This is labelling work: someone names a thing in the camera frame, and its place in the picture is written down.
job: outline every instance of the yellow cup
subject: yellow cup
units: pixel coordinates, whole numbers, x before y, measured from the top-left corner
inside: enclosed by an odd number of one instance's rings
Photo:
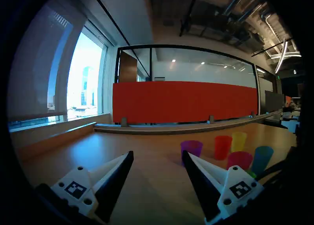
[[[246,136],[247,134],[243,132],[232,133],[231,152],[243,151]]]

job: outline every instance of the wooden table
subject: wooden table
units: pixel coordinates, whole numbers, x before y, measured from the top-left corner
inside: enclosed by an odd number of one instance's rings
[[[204,143],[201,158],[226,167],[213,159],[214,138],[235,131],[248,134],[245,151],[268,145],[274,154],[268,166],[285,159],[296,136],[287,129],[250,123],[230,129],[195,134],[142,136],[94,132],[32,160],[23,162],[30,183],[53,185],[72,168],[100,166],[127,151],[134,162],[111,216],[111,224],[204,224],[204,214],[191,181],[181,166],[180,143]]]

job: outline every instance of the orange wall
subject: orange wall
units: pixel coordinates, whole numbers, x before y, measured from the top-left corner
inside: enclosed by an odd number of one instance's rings
[[[206,121],[257,114],[255,88],[205,82],[113,84],[113,121],[167,123]]]

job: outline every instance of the plastic cup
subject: plastic cup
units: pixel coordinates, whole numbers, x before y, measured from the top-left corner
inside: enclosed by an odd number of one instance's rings
[[[231,152],[243,151],[246,136],[247,134],[243,132],[232,133]]]
[[[232,138],[230,136],[217,136],[215,138],[215,159],[224,160],[227,158],[231,147]]]
[[[243,170],[248,170],[253,157],[248,152],[233,152],[228,156],[227,170],[234,165],[238,165]]]
[[[181,159],[182,159],[182,153],[184,150],[186,150],[187,152],[197,157],[201,155],[203,143],[201,143],[200,141],[188,140],[188,141],[182,142],[180,145],[181,145]]]
[[[251,171],[259,175],[267,167],[274,150],[269,146],[260,146],[255,149]]]
[[[251,170],[246,171],[252,178],[256,178],[256,174],[254,174]]]

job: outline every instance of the blue cup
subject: blue cup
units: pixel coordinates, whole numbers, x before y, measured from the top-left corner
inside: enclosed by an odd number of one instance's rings
[[[269,146],[256,148],[251,171],[256,175],[262,173],[267,167],[273,153],[274,150]]]

